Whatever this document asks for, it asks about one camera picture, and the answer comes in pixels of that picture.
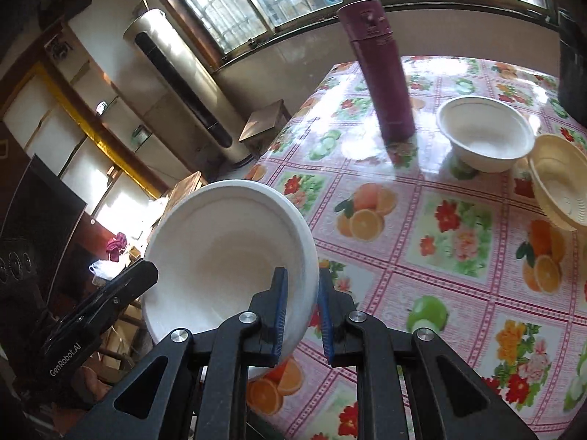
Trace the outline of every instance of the thermos lid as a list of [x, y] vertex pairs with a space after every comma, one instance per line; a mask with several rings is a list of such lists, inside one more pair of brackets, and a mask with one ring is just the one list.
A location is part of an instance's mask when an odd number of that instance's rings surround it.
[[391, 33], [379, 0], [361, 0], [345, 5], [338, 10], [338, 17], [351, 41]]

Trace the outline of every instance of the yellow wooden trim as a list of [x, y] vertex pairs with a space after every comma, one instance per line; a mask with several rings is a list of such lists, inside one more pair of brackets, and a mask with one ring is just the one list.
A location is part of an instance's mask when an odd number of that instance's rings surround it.
[[136, 170], [127, 164], [124, 157], [121, 157], [118, 152], [116, 152], [104, 140], [102, 140], [100, 134], [96, 133], [91, 124], [89, 124], [84, 119], [84, 117], [77, 111], [73, 104], [71, 104], [67, 97], [61, 92], [57, 84], [55, 84], [41, 63], [35, 63], [31, 68], [31, 71], [33, 71], [34, 74], [37, 74], [43, 80], [49, 92], [63, 107], [68, 116], [71, 117], [71, 119], [73, 119], [78, 126], [80, 126], [81, 130], [86, 133], [86, 135], [98, 146], [98, 148], [105, 154], [105, 156], [108, 157], [108, 159], [120, 167], [124, 173], [133, 179], [134, 182], [138, 183], [140, 188], [147, 192], [151, 197], [157, 199], [162, 195], [161, 191], [154, 187], [150, 182], [145, 180]]

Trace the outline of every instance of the black gripper frame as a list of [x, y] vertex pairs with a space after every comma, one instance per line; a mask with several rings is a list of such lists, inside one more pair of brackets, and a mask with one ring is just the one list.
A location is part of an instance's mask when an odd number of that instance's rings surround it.
[[[334, 289], [328, 268], [320, 270], [319, 307], [332, 325], [326, 333], [329, 363], [357, 369], [359, 440], [409, 439], [398, 366], [417, 440], [536, 440], [438, 334], [428, 329], [409, 334], [369, 314], [358, 316], [351, 296]], [[358, 322], [349, 317], [353, 311]]]
[[[70, 389], [74, 372], [102, 343], [101, 335], [128, 305], [157, 282], [158, 271], [150, 261], [139, 260], [84, 299], [61, 319], [43, 343], [35, 369], [20, 378], [19, 394], [27, 403], [51, 403]], [[73, 408], [89, 408], [84, 403]]]
[[184, 440], [197, 413], [195, 440], [244, 439], [248, 367], [277, 365], [282, 337], [275, 326], [284, 302], [287, 271], [276, 268], [271, 288], [251, 300], [248, 312], [256, 318], [239, 313], [217, 329], [193, 335], [175, 329], [65, 438]]

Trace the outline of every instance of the red cloth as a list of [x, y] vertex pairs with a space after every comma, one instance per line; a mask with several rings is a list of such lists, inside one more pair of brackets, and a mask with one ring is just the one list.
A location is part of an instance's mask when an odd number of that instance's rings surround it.
[[106, 244], [106, 252], [110, 261], [118, 262], [120, 254], [128, 245], [124, 233], [118, 232], [116, 236]]

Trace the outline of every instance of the plastic tablecloth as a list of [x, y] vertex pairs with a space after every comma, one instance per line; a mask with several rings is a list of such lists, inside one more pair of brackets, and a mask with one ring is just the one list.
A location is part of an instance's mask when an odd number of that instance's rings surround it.
[[[416, 122], [384, 147], [356, 62], [334, 66], [247, 178], [303, 214], [335, 288], [388, 327], [438, 332], [541, 439], [556, 438], [587, 389], [587, 247], [539, 208], [525, 161], [463, 164], [438, 131], [443, 101], [504, 101], [536, 133], [587, 153], [556, 78], [495, 61], [403, 58]], [[357, 436], [356, 371], [328, 366], [316, 312], [292, 358], [252, 382], [248, 402], [287, 438]], [[408, 428], [413, 436], [404, 389]]]

